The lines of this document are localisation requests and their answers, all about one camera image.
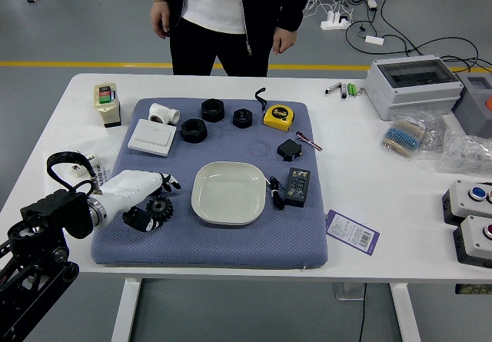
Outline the person's left hand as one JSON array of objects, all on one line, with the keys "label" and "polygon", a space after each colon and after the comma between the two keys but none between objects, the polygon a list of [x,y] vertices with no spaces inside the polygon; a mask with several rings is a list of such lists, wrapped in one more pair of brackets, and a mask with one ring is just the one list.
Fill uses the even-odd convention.
[{"label": "person's left hand", "polygon": [[297,41],[297,32],[291,32],[283,28],[274,30],[272,51],[275,55],[282,54],[291,48]]}]

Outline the person's right hand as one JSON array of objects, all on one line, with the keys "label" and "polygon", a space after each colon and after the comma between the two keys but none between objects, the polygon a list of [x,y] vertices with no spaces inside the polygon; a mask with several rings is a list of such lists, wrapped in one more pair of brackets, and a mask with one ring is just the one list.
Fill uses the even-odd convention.
[{"label": "person's right hand", "polygon": [[169,36],[170,10],[166,1],[154,1],[150,11],[153,32],[162,39]]}]

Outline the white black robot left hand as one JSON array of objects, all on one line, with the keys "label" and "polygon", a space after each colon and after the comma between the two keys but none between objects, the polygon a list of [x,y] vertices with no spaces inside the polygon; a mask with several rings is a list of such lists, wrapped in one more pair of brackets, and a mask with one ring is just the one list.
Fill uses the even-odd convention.
[{"label": "white black robot left hand", "polygon": [[172,203],[161,192],[180,188],[170,174],[124,170],[105,183],[101,193],[93,194],[88,203],[96,227],[107,226],[121,213],[129,227],[150,232],[173,215]]}]

